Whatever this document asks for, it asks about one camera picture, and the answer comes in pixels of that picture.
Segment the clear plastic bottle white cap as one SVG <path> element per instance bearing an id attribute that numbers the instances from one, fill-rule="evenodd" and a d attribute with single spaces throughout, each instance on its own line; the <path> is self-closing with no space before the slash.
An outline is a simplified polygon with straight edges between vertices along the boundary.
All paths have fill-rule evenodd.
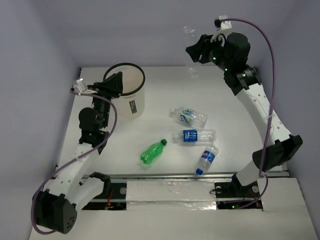
<path id="1" fill-rule="evenodd" d="M 189 76 L 193 79 L 198 78 L 197 62 L 194 61 L 193 45 L 198 42 L 196 30 L 190 25 L 183 27 L 183 42 L 185 53 L 185 68 L 189 73 Z"/>

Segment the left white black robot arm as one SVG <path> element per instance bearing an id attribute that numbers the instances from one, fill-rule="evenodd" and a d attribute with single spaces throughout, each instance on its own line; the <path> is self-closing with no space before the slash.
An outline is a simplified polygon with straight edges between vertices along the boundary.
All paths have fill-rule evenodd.
<path id="1" fill-rule="evenodd" d="M 123 73 L 119 71 L 92 85 L 78 79 L 70 92 L 91 97 L 92 103 L 78 114 L 81 136 L 72 159 L 56 169 L 33 195 L 30 218 L 33 228 L 42 235 L 69 233 L 79 211 L 96 196 L 104 198 L 111 191 L 111 180 L 106 174 L 93 172 L 87 180 L 82 178 L 114 132 L 105 128 L 110 109 L 115 108 L 112 99 L 123 94 Z"/>

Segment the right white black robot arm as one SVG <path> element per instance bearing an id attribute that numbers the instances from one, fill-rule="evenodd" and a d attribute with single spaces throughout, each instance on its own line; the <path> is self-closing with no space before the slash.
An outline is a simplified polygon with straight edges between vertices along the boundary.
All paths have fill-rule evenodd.
<path id="1" fill-rule="evenodd" d="M 250 49 L 245 35 L 232 32 L 228 36 L 220 34 L 215 40 L 203 34 L 185 50 L 193 62 L 212 62 L 223 70 L 225 83 L 249 113 L 266 145 L 252 153 L 251 161 L 232 176 L 231 182 L 220 185 L 220 195 L 224 198 L 242 196 L 260 175 L 288 162 L 303 143 L 301 136 L 293 135 L 275 112 L 269 112 L 270 102 L 261 78 L 247 64 Z"/>

